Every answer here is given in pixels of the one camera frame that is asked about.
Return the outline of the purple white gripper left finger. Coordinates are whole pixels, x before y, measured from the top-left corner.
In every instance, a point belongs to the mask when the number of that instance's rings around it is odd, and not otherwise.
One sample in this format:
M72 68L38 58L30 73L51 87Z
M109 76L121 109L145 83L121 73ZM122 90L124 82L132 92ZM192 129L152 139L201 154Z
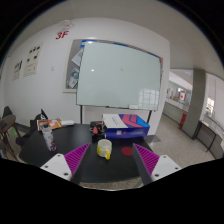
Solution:
M87 159L90 144L82 145L63 155L57 153L41 168L65 180L79 184L84 170L83 162Z

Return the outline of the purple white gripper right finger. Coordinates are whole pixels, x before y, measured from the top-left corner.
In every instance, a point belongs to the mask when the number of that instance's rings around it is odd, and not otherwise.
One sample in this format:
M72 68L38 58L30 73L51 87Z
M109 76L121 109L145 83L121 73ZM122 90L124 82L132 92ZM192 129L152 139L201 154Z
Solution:
M133 145L132 153L143 185L148 185L181 170L181 167L168 155L159 156L138 144Z

